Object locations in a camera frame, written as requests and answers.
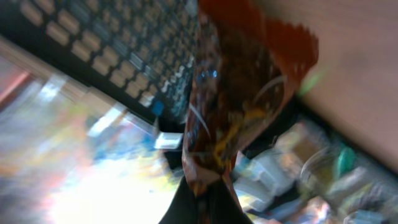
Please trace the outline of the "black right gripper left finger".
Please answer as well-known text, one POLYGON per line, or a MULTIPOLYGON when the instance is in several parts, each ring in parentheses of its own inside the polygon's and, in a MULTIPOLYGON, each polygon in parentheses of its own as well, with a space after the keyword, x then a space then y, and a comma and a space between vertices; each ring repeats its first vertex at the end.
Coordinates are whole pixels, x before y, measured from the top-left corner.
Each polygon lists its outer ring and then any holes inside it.
POLYGON ((182 177, 172 202, 159 224, 197 224, 197 199, 182 177))

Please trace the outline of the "red chocolate bar wrapper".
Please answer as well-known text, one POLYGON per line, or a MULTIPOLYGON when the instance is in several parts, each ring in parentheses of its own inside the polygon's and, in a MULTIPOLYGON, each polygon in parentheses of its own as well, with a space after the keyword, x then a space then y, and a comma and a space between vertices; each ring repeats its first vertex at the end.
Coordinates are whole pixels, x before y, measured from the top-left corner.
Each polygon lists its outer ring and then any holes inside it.
POLYGON ((267 17, 250 0, 199 0, 197 53, 182 164, 194 197, 233 166, 318 62, 309 28, 267 17))

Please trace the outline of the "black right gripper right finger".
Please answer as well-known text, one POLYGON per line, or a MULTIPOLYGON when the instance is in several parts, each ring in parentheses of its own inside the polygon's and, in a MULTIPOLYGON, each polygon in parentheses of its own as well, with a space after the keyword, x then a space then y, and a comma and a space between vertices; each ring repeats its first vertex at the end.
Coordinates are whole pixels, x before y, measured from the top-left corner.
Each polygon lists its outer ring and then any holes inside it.
POLYGON ((238 207, 223 180, 217 180, 209 188, 209 215, 211 224, 252 224, 238 207))

